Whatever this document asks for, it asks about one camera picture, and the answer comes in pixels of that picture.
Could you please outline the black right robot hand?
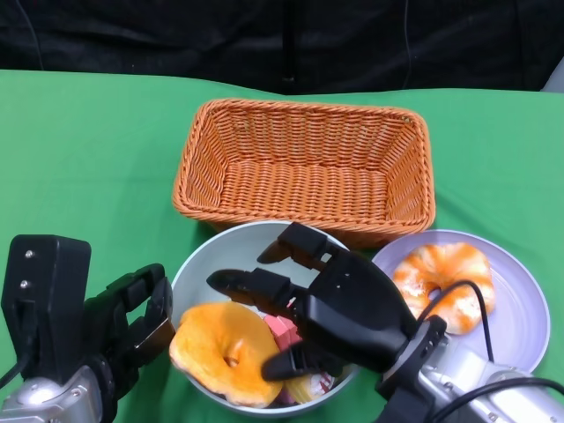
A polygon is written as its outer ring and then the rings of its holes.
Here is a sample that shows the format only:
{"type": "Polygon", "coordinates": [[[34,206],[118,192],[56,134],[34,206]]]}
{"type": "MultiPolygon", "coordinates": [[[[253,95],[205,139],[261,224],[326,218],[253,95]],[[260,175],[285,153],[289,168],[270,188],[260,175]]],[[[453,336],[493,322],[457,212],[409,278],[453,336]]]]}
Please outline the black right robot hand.
{"type": "Polygon", "coordinates": [[[296,326],[301,341],[265,361],[263,379],[336,375],[348,363],[378,373],[390,369],[415,334],[416,319],[387,275],[298,223],[289,225],[257,261],[266,265],[286,258],[319,273],[307,287],[263,267],[219,270],[207,279],[231,300],[296,326]]]}

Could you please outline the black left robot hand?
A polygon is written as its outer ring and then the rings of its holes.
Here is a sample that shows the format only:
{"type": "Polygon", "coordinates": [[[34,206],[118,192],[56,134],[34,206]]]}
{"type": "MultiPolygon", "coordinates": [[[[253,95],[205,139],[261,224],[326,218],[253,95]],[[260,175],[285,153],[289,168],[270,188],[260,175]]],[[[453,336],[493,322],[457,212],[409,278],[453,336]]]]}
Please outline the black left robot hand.
{"type": "Polygon", "coordinates": [[[172,288],[160,263],[121,276],[85,301],[82,349],[105,363],[115,398],[129,393],[139,369],[168,348],[175,334],[172,307],[172,288]]]}

